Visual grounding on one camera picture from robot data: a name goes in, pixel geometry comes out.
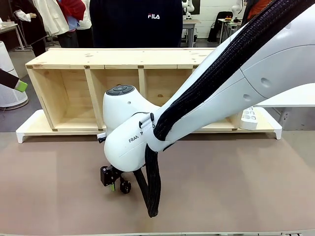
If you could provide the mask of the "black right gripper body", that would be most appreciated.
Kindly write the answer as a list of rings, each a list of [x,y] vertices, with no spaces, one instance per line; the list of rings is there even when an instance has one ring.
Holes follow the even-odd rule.
[[[124,173],[124,171],[118,170],[116,168],[113,169],[113,182],[115,183],[117,180],[119,180],[120,182],[124,182],[124,177],[122,176],[122,174]]]

